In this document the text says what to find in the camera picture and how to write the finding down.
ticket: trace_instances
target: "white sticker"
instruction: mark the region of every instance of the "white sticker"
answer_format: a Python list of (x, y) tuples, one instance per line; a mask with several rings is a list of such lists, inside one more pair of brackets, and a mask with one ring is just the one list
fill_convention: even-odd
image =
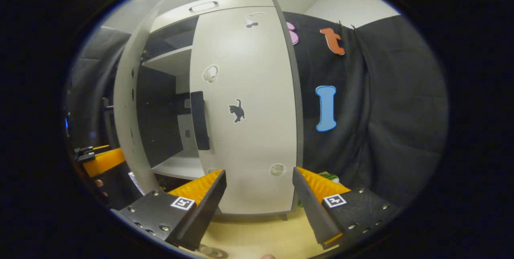
[(253, 12), (245, 16), (246, 28), (252, 28), (254, 26), (258, 26), (259, 23), (257, 21), (253, 21), (253, 17), (259, 14), (266, 14), (265, 12)]
[(323, 198), (323, 200), (325, 200), (325, 203), (327, 204), (327, 206), (329, 208), (341, 206), (341, 205), (347, 203), (345, 201), (345, 199), (343, 199), (339, 194), (338, 195), (332, 195), (332, 196), (329, 196), (329, 197), (325, 197), (325, 198)]
[(139, 185), (139, 183), (137, 182), (136, 180), (136, 176), (134, 175), (134, 173), (130, 172), (128, 174), (128, 176), (132, 179), (132, 182), (134, 182), (134, 185), (136, 185), (137, 189), (141, 192), (141, 194), (144, 196), (145, 195), (145, 192), (143, 191), (143, 188), (141, 188), (141, 186)]
[(170, 206), (175, 208), (180, 208), (182, 210), (189, 210), (191, 206), (194, 204), (194, 200), (186, 199), (183, 197), (178, 197), (175, 202), (173, 202)]
[(279, 176), (279, 175), (283, 175), (283, 173), (285, 173), (286, 171), (286, 166), (284, 166), (284, 164), (274, 164), (271, 166), (271, 168), (269, 168), (269, 173), (271, 173), (271, 175), (275, 175), (276, 177)]
[(202, 74), (202, 78), (207, 83), (213, 84), (218, 79), (219, 73), (220, 73), (220, 68), (218, 67), (218, 65), (213, 64), (213, 65), (207, 67), (207, 69)]

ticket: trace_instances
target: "cabinet shelf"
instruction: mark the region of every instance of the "cabinet shelf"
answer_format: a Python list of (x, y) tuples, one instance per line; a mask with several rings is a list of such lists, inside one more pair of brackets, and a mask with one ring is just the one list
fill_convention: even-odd
[(205, 175), (200, 158), (186, 157), (184, 151), (152, 168), (154, 173), (168, 177), (195, 180)]
[(191, 62), (191, 49), (193, 46), (166, 52), (143, 62), (143, 66), (155, 69), (173, 76), (189, 75)]

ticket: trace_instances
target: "light wood surface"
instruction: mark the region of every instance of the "light wood surface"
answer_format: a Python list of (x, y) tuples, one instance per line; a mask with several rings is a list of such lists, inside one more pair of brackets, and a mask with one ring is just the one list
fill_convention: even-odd
[(215, 217), (202, 244), (224, 250), (230, 259), (260, 259), (266, 254), (277, 259), (305, 259), (336, 248), (323, 250), (316, 243), (303, 208), (289, 213), (287, 221), (278, 216), (241, 216), (223, 221)]

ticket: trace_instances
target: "cabinet door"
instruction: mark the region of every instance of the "cabinet door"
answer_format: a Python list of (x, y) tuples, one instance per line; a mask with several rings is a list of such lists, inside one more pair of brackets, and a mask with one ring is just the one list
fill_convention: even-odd
[[(217, 76), (209, 80), (213, 73)], [(204, 97), (210, 149), (198, 151), (202, 167), (226, 170), (220, 210), (225, 214), (291, 210), (296, 108), (277, 10), (247, 7), (200, 15), (191, 53), (190, 91), (202, 91)]]
[(151, 32), (158, 32), (168, 25), (195, 17), (199, 14), (248, 6), (273, 6), (273, 0), (199, 0), (159, 15), (152, 25)]
[(159, 12), (158, 3), (137, 25), (121, 54), (114, 80), (114, 123), (123, 155), (145, 193), (159, 190), (159, 184), (150, 168), (143, 148), (137, 120), (137, 78), (141, 53), (150, 35), (150, 27)]

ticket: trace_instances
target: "black handle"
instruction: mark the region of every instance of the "black handle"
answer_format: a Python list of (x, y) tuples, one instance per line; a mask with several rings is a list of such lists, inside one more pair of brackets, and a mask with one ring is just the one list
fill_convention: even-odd
[(196, 147), (199, 151), (211, 149), (209, 136), (207, 135), (207, 123), (205, 122), (204, 92), (191, 92), (191, 115), (193, 116), (194, 136)]

